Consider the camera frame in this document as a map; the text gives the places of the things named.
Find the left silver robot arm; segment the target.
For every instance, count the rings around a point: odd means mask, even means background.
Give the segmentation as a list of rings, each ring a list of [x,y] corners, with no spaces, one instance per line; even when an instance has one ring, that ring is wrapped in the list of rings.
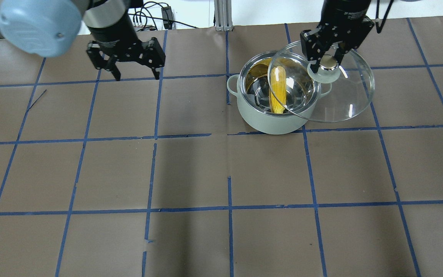
[[[41,57],[66,53],[81,24],[91,32],[86,54],[97,70],[121,79],[117,62],[136,62],[152,70],[156,80],[165,66],[165,52],[156,37],[137,37],[129,0],[0,0],[0,39]]]

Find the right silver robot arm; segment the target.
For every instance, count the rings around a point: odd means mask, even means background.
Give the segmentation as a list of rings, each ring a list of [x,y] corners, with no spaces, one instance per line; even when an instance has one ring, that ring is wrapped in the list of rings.
[[[377,0],[372,20],[366,15],[370,0],[325,0],[317,27],[300,33],[302,52],[310,62],[310,70],[317,73],[325,65],[325,53],[331,46],[337,45],[332,58],[341,65],[344,55],[358,49],[373,28],[380,34],[393,3],[393,0],[388,3],[380,17],[380,1]]]

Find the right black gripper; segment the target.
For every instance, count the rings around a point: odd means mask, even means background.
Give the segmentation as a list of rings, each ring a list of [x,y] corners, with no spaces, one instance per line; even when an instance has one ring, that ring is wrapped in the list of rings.
[[[333,45],[334,58],[341,64],[345,54],[358,49],[374,23],[366,16],[370,0],[325,0],[320,25],[300,34],[302,52],[311,62],[313,73],[318,73],[324,54]]]

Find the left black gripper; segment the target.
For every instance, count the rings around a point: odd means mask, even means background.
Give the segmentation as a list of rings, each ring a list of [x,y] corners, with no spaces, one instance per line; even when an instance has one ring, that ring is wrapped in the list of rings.
[[[165,66],[165,52],[156,37],[147,42],[139,40],[129,17],[122,17],[105,28],[91,27],[90,31],[94,41],[87,43],[86,54],[97,70],[111,72],[114,79],[120,81],[121,72],[116,66],[118,58],[121,62],[135,61],[144,65],[151,69],[156,80],[160,79],[160,69]],[[101,51],[110,58],[103,58]]]

